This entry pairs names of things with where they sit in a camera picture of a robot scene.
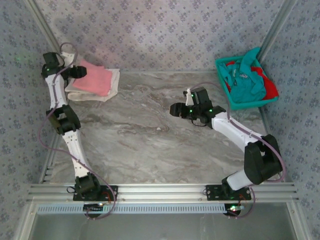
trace pink towel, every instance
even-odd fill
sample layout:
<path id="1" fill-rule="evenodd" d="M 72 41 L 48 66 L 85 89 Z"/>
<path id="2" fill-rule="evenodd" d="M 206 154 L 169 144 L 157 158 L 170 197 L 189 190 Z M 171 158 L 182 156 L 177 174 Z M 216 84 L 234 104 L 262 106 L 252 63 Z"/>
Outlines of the pink towel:
<path id="1" fill-rule="evenodd" d="M 111 88 L 112 72 L 106 70 L 103 66 L 93 65 L 84 59 L 80 66 L 86 67 L 86 76 L 76 79 L 73 86 L 101 97 L 107 96 Z"/>

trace gray marble table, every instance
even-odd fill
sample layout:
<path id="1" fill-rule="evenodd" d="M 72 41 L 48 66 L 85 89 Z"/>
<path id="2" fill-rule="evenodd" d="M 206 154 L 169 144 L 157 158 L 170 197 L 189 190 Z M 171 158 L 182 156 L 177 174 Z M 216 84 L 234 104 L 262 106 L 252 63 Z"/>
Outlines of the gray marble table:
<path id="1" fill-rule="evenodd" d="M 215 73 L 121 73 L 119 92 L 107 102 L 71 102 L 81 121 L 91 167 L 109 183 L 219 183 L 243 166 L 244 154 L 224 135 L 169 114 L 183 91 Z M 204 85 L 213 105 L 227 107 L 220 87 Z M 246 127 L 265 134 L 258 108 L 232 111 Z M 67 149 L 64 141 L 60 148 Z M 51 183 L 73 183 L 69 156 L 56 153 Z"/>

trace white towel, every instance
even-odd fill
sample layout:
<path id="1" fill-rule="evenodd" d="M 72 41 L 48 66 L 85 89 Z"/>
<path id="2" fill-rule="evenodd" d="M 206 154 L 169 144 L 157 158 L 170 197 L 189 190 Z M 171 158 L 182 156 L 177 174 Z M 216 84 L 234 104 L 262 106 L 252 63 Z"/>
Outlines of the white towel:
<path id="1" fill-rule="evenodd" d="M 118 68 L 112 68 L 107 69 L 112 72 L 112 78 L 111 78 L 111 88 L 107 96 L 98 96 L 94 93 L 87 92 L 80 90 L 73 86 L 73 83 L 75 81 L 74 78 L 70 80 L 70 83 L 65 88 L 65 91 L 68 92 L 68 99 L 72 101 L 101 101 L 105 102 L 109 100 L 110 98 L 114 97 L 118 93 L 118 85 L 119 85 L 119 78 L 120 78 L 120 69 Z"/>

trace teal cloth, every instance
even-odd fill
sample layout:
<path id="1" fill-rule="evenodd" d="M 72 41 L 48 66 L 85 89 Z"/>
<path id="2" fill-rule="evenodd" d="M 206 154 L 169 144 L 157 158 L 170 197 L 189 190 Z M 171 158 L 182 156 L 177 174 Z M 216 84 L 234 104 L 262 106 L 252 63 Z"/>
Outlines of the teal cloth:
<path id="1" fill-rule="evenodd" d="M 267 91 L 264 79 L 257 72 L 251 71 L 251 65 L 256 60 L 260 47 L 248 51 L 242 60 L 226 66 L 218 65 L 224 80 L 230 86 L 230 96 L 235 103 L 250 103 L 262 100 Z"/>

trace patterned wallpaper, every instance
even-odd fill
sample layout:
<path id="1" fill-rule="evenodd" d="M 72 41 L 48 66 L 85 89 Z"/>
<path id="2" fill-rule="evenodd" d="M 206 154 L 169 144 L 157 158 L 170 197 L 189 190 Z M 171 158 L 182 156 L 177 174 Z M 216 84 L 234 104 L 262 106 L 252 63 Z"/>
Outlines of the patterned wallpaper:
<path id="1" fill-rule="evenodd" d="M 320 239 L 320 2 L 298 0 L 264 64 L 280 99 L 264 108 L 310 230 Z"/>
<path id="2" fill-rule="evenodd" d="M 54 35 L 123 70 L 210 70 L 260 46 L 283 0 L 35 0 Z"/>
<path id="3" fill-rule="evenodd" d="M 1 0 L 0 22 L 0 240 L 9 240 L 46 156 L 37 131 L 49 107 L 40 73 L 50 49 L 23 0 Z M 43 140 L 52 132 L 47 125 Z"/>

